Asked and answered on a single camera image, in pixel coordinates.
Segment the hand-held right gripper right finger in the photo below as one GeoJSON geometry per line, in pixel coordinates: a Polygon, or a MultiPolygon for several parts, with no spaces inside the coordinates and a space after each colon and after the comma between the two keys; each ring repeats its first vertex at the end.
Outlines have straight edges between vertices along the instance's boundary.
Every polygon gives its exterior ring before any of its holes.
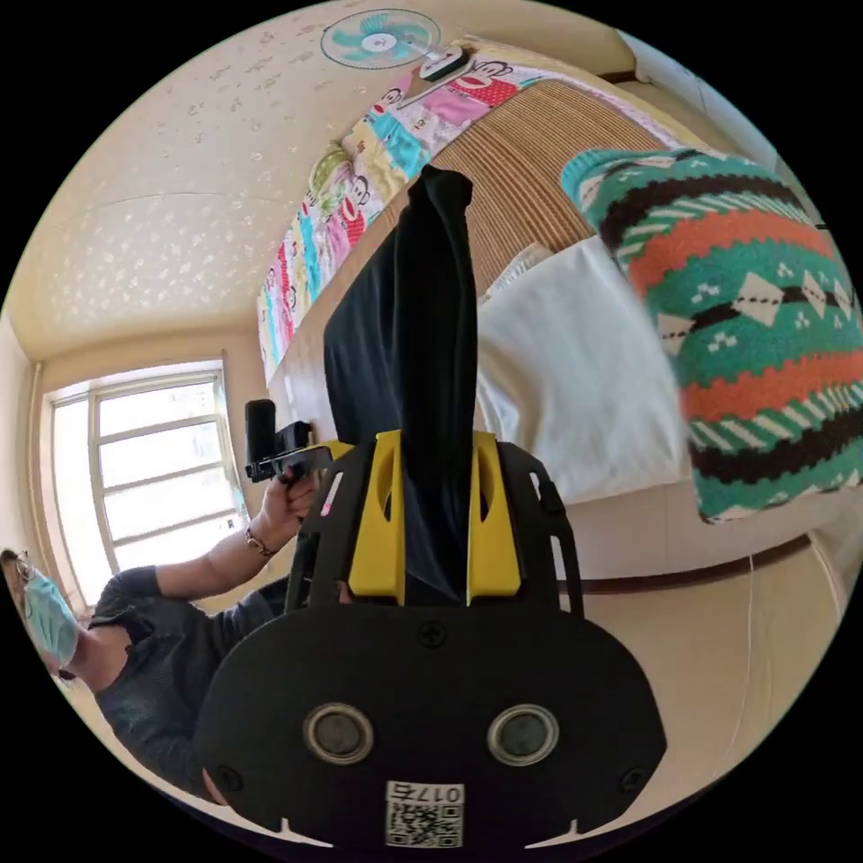
{"type": "Polygon", "coordinates": [[[467,604],[508,600],[520,589],[520,568],[497,440],[475,431],[467,541],[467,604]]]}

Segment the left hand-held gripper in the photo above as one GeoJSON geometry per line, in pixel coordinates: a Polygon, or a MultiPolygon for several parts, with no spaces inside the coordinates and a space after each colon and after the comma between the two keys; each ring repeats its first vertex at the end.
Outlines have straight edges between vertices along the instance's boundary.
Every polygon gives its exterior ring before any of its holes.
{"type": "MultiPolygon", "coordinates": [[[[315,445],[313,427],[305,421],[296,421],[280,429],[265,425],[249,427],[246,434],[246,477],[253,484],[273,479],[287,470],[297,471],[302,477],[312,469],[312,458],[303,453],[315,445]]],[[[325,443],[330,463],[353,449],[352,444],[338,440],[325,443]]]]}

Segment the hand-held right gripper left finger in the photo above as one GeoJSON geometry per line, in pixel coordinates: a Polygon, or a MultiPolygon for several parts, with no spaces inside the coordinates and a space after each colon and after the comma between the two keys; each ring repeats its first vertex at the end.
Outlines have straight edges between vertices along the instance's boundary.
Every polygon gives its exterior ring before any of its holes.
{"type": "Polygon", "coordinates": [[[405,604],[405,499],[400,431],[380,433],[348,584],[360,599],[405,604]]]}

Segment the person's left hand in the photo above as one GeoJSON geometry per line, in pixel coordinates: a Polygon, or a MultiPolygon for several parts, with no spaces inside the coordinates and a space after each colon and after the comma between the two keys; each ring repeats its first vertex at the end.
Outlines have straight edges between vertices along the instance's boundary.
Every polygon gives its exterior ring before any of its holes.
{"type": "Polygon", "coordinates": [[[297,478],[291,471],[276,475],[253,519],[254,537],[272,553],[281,550],[298,534],[315,494],[316,480],[312,476],[297,478]]]}

